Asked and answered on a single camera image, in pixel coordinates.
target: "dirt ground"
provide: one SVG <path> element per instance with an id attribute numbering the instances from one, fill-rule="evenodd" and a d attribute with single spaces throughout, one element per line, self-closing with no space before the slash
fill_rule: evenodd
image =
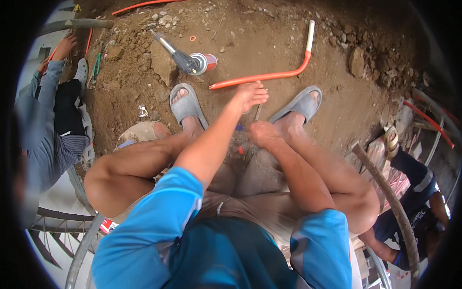
<path id="1" fill-rule="evenodd" d="M 97 157 L 111 152 L 119 135 L 140 121 L 158 120 L 173 133 L 181 131 L 168 101 L 170 89 L 177 83 L 193 86 L 207 121 L 212 123 L 235 87 L 211 91 L 209 85 L 298 68 L 303 62 L 307 23 L 313 19 L 315 38 L 308 67 L 298 76 L 263 82 L 270 99 L 260 119 L 268 120 L 303 88 L 316 85 L 322 90 L 322 105 L 305 130 L 357 165 L 348 145 L 355 140 L 367 144 L 380 135 L 381 126 L 398 112 L 400 99 L 410 98 L 411 85 L 421 77 L 419 72 L 426 64 L 421 56 L 426 48 L 416 32 L 417 20 L 407 6 L 393 10 L 389 17 L 388 10 L 367 1 L 352 6 L 343 1 L 188 0 L 111 15 L 134 3 L 88 0 L 80 4 L 79 18 L 106 16 L 115 22 L 110 30 L 94 30 L 85 56 L 91 69 L 98 53 L 108 55 L 102 60 L 96 87 L 85 92 Z M 153 21 L 155 13 L 162 17 L 161 11 L 178 17 L 178 24 L 170 22 L 167 28 Z M 181 51 L 215 55 L 216 69 L 201 76 L 176 70 L 171 81 L 162 80 L 153 67 L 168 66 L 170 59 L 152 33 L 143 30 L 151 23 L 156 26 L 150 28 L 163 33 Z M 79 39 L 88 37 L 88 31 L 80 34 Z M 194 42 L 189 39 L 191 35 L 196 36 Z M 356 47 L 364 51 L 364 72 L 359 77 L 350 73 L 348 65 Z M 139 117 L 140 105 L 146 108 L 147 117 Z M 239 123 L 249 125 L 256 109 Z M 250 147 L 245 131 L 236 131 L 227 159 L 244 166 L 248 160 L 243 162 L 243 156 L 237 154 L 239 145 L 245 151 Z"/>

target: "red pipe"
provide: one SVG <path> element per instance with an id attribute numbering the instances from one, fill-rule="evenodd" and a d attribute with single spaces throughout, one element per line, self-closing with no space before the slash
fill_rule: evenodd
<path id="1" fill-rule="evenodd" d="M 88 48 L 90 47 L 90 40 L 91 40 L 92 33 L 93 33 L 93 28 L 90 27 L 90 35 L 88 36 L 87 49 L 85 49 L 85 55 L 87 54 Z"/>
<path id="2" fill-rule="evenodd" d="M 405 105 L 409 106 L 410 108 L 412 108 L 415 112 L 417 112 L 420 116 L 424 117 L 426 120 L 428 120 L 429 123 L 432 124 L 432 126 L 434 126 L 434 128 L 436 128 L 440 133 L 441 135 L 444 137 L 444 139 L 448 142 L 449 146 L 451 148 L 454 148 L 454 144 L 451 142 L 451 140 L 448 138 L 448 136 L 444 133 L 444 131 L 441 129 L 441 127 L 434 121 L 432 120 L 428 115 L 426 115 L 425 113 L 423 113 L 421 110 L 419 110 L 417 107 L 413 106 L 412 104 L 410 104 L 409 102 L 407 101 L 404 101 L 403 102 Z"/>
<path id="3" fill-rule="evenodd" d="M 156 1 L 149 1 L 149 2 L 144 2 L 144 3 L 139 3 L 139 4 L 132 5 L 130 7 L 123 8 L 121 10 L 117 10 L 115 12 L 112 12 L 112 15 L 116 15 L 116 14 L 118 14 L 120 12 L 124 12 L 124 11 L 130 10 L 130 9 L 133 9 L 133 8 L 138 8 L 138 7 L 141 7 L 141 6 L 146 6 L 146 5 L 151 5 L 151 4 L 158 4 L 158 3 L 176 2 L 176 1 L 185 1 L 185 0 L 156 0 Z"/>
<path id="4" fill-rule="evenodd" d="M 308 66 L 308 62 L 310 61 L 310 58 L 311 58 L 311 52 L 306 50 L 305 51 L 305 60 L 303 60 L 302 66 L 300 66 L 296 70 L 286 71 L 286 72 L 260 74 L 260 75 L 247 76 L 247 77 L 242 77 L 242 78 L 226 80 L 226 81 L 217 82 L 215 84 L 212 84 L 208 88 L 209 89 L 219 89 L 219 88 L 223 88 L 223 87 L 227 87 L 227 86 L 232 86 L 232 85 L 241 84 L 241 83 L 247 83 L 247 82 L 253 82 L 253 81 L 257 81 L 257 80 L 268 80 L 268 79 L 295 76 L 297 74 L 302 73 L 305 70 L 305 68 Z"/>

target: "bent orange pipe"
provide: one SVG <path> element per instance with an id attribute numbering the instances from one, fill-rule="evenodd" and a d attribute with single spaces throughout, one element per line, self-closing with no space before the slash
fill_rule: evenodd
<path id="1" fill-rule="evenodd" d="M 209 89 L 219 89 L 219 88 L 241 84 L 241 83 L 253 82 L 257 80 L 268 80 L 268 79 L 290 77 L 290 76 L 295 76 L 297 74 L 302 73 L 305 70 L 305 68 L 308 66 L 308 62 L 310 61 L 310 58 L 311 58 L 311 46 L 313 45 L 314 30 L 315 30 L 315 22 L 313 20 L 310 20 L 310 25 L 308 27 L 308 41 L 306 43 L 305 59 L 303 60 L 302 66 L 300 66 L 298 69 L 292 70 L 292 71 L 260 74 L 260 75 L 246 76 L 242 78 L 226 80 L 226 81 L 217 82 L 215 84 L 212 84 L 208 88 Z"/>
<path id="2" fill-rule="evenodd" d="M 428 120 L 429 123 L 432 124 L 432 126 L 434 126 L 439 132 L 440 134 L 444 137 L 444 139 L 448 142 L 449 146 L 451 148 L 454 148 L 454 144 L 451 142 L 451 140 L 448 138 L 448 136 L 444 133 L 443 129 L 439 126 L 439 124 L 437 124 L 434 120 L 432 120 L 428 115 L 426 115 L 425 113 L 423 113 L 420 109 L 418 109 L 417 107 L 415 107 L 414 105 L 410 104 L 409 102 L 407 101 L 404 101 L 403 102 L 405 105 L 409 106 L 410 108 L 413 109 L 413 111 L 417 112 L 421 117 L 425 118 L 426 120 Z"/>
<path id="3" fill-rule="evenodd" d="M 143 2 L 143 3 L 135 4 L 135 5 L 129 6 L 127 8 L 123 8 L 121 10 L 117 10 L 115 12 L 112 12 L 112 15 L 116 15 L 118 13 L 130 10 L 130 9 L 133 9 L 133 8 L 138 8 L 138 7 L 141 7 L 141 6 L 146 6 L 146 5 L 151 5 L 151 4 L 158 4 L 158 3 L 176 2 L 176 1 L 185 1 L 185 0 L 156 0 L 156 1 Z"/>

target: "metal rod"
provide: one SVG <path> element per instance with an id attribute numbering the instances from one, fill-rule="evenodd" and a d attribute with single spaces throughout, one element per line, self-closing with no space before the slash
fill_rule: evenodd
<path id="1" fill-rule="evenodd" d="M 98 233 L 99 226 L 104 221 L 104 216 L 102 214 L 98 214 L 91 222 L 91 225 L 88 227 L 82 241 L 80 242 L 77 251 L 74 254 L 74 258 L 72 259 L 71 266 L 69 267 L 69 272 L 67 274 L 66 285 L 64 286 L 65 289 L 74 289 L 75 282 L 77 281 L 77 276 L 79 275 L 80 267 L 84 261 L 85 255 L 88 252 L 88 248 L 90 248 L 91 241 Z"/>

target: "man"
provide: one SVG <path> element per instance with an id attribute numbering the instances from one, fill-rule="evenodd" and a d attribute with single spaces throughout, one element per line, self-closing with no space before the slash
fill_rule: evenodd
<path id="1" fill-rule="evenodd" d="M 79 61 L 73 80 L 58 85 L 64 58 L 77 46 L 76 39 L 74 34 L 68 34 L 61 40 L 52 59 L 40 64 L 14 106 L 22 135 L 22 155 L 28 159 L 28 170 L 40 174 L 34 184 L 40 192 L 50 189 L 65 170 L 79 162 L 90 145 L 82 115 L 74 105 L 78 106 L 83 96 L 88 72 L 86 60 Z"/>
<path id="2" fill-rule="evenodd" d="M 121 223 L 98 246 L 97 288 L 352 286 L 348 229 L 360 234 L 375 222 L 378 198 L 303 130 L 321 103 L 318 88 L 304 89 L 274 124 L 249 128 L 255 145 L 280 164 L 290 192 L 237 199 L 207 190 L 240 117 L 267 99 L 259 81 L 240 85 L 209 127 L 193 88 L 179 84 L 170 104 L 183 132 L 128 145 L 95 163 L 85 177 L 88 199 Z M 154 187 L 149 179 L 172 162 Z M 288 244 L 294 270 L 280 251 Z"/>
<path id="3" fill-rule="evenodd" d="M 415 160 L 398 145 L 396 128 L 385 133 L 385 143 L 389 150 L 391 166 L 406 174 L 411 186 L 400 199 L 400 203 L 414 230 L 420 261 L 431 260 L 448 225 L 448 215 L 443 196 L 435 190 L 436 179 L 433 172 Z M 377 218 L 377 222 L 359 238 L 382 260 L 409 271 L 409 259 L 401 230 L 391 210 Z M 384 244 L 392 239 L 400 250 Z"/>

